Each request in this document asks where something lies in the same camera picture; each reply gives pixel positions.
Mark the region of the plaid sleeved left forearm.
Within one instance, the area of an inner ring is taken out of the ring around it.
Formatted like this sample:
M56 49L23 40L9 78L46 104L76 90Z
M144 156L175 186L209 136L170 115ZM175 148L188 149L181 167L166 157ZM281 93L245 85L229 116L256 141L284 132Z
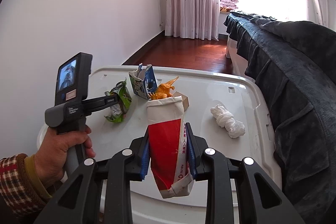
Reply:
M34 223L54 189L38 178L34 156L1 159L1 223Z

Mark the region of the person's left hand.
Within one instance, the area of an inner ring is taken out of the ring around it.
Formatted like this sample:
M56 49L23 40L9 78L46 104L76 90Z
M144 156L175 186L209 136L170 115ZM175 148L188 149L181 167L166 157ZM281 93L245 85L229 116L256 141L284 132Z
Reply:
M84 131L71 131L57 134L53 128L48 128L37 153L34 155L34 165L37 176L46 188L53 185L64 176L64 164L68 150L82 144L88 157L95 157L89 134L91 129L86 126Z

